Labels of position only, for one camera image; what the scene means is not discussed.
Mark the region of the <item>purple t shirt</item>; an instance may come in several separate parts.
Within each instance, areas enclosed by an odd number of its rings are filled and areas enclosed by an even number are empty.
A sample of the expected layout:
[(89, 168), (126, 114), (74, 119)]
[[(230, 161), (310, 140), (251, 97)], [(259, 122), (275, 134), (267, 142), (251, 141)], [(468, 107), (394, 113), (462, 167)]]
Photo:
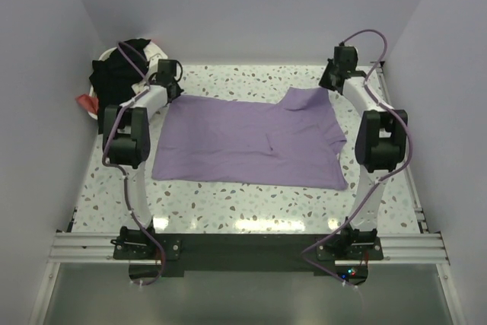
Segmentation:
[(164, 118), (151, 176), (342, 191), (346, 141), (323, 88), (289, 88), (276, 104), (183, 95)]

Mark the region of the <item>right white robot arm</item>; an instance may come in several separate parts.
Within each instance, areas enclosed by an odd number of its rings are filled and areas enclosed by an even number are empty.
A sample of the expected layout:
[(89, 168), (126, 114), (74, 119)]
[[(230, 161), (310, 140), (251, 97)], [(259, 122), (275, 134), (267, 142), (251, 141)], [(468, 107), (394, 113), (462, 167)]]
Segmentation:
[(354, 205), (342, 227), (320, 243), (336, 259), (358, 259), (378, 248), (378, 212), (385, 186), (406, 156), (407, 112), (387, 104), (357, 65), (357, 49), (341, 42), (334, 48), (319, 83), (345, 97), (361, 117), (354, 149), (360, 165)]

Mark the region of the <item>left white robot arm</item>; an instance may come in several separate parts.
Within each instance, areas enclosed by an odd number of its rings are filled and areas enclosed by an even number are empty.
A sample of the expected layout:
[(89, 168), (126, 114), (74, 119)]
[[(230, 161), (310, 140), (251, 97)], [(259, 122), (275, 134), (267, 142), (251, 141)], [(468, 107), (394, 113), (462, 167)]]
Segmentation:
[(104, 111), (102, 164), (121, 172), (129, 216), (129, 225), (121, 228), (113, 244), (118, 250), (131, 248), (141, 258), (163, 251), (155, 237), (145, 189), (145, 164), (151, 150), (150, 119), (182, 94), (182, 76), (179, 61), (160, 59), (156, 71), (136, 88), (133, 98)]

